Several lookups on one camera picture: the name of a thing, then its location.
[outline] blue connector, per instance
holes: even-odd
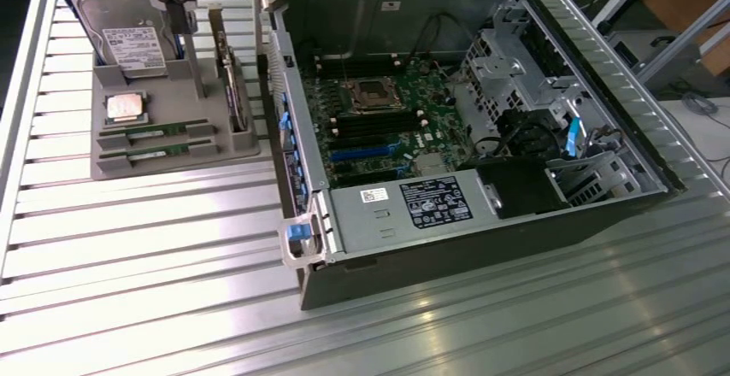
[[[570,122],[569,142],[566,143],[566,151],[569,152],[570,156],[577,156],[575,142],[578,140],[579,131],[581,131],[581,117],[574,117],[573,121]]]
[[[307,224],[287,226],[287,241],[298,242],[311,238],[311,226]]]
[[[287,121],[288,121],[288,111],[284,111],[284,114],[282,115],[282,120],[279,121],[279,130],[283,130],[287,127]]]
[[[338,161],[356,160],[359,158],[371,158],[374,156],[390,156],[391,154],[392,154],[392,151],[390,149],[390,146],[386,145],[383,147],[367,148],[364,150],[335,151],[330,155],[330,161],[338,162]]]
[[[388,145],[388,151],[391,155],[396,152],[399,146],[400,146],[400,141]]]

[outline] metal rod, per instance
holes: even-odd
[[[192,42],[192,35],[183,34],[183,39],[187,61],[191,62],[191,75],[192,82],[195,83],[195,93],[198,94],[198,98],[206,98],[206,87],[203,86],[203,78],[200,77],[200,67],[198,65],[198,56],[195,53],[195,43]]]
[[[722,43],[722,40],[726,39],[726,37],[730,36],[730,23],[726,23],[726,25],[715,32],[710,39],[702,43],[699,46],[699,54],[701,56],[705,56],[711,49],[715,48],[715,46]]]
[[[671,61],[677,54],[690,44],[697,35],[707,28],[711,22],[718,18],[722,13],[730,8],[730,0],[718,0],[699,16],[691,26],[677,37],[677,39],[667,45],[666,49],[659,55],[649,62],[649,64],[641,69],[637,74],[637,78],[643,84],[647,84],[657,73],[662,70],[663,66]]]

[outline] gray parts tray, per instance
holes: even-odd
[[[240,109],[247,130],[234,132],[224,83],[216,75],[216,60],[199,60],[207,95],[200,99],[190,71],[184,70],[187,62],[168,62],[168,67],[174,68],[168,77],[134,79],[128,84],[116,66],[95,67],[91,106],[93,179],[204,167],[211,162],[255,156],[262,151],[240,67]],[[146,118],[127,126],[109,126],[105,123],[105,99],[124,93],[144,96]]]

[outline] blue tab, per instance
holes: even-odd
[[[307,224],[287,226],[287,241],[303,241],[311,238],[311,226]]]
[[[566,151],[570,156],[577,156],[575,142],[578,140],[578,133],[581,131],[581,117],[574,117],[570,122],[569,129],[569,142],[566,143]]]
[[[288,121],[288,111],[284,111],[284,114],[282,115],[282,120],[279,121],[279,130],[283,130],[287,127],[287,121]]]

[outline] barcode sticker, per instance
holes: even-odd
[[[360,197],[363,198],[363,203],[375,203],[388,199],[388,192],[384,188],[375,188],[374,190],[360,191]]]
[[[103,32],[122,71],[164,68],[160,41],[154,27],[105,28]]]

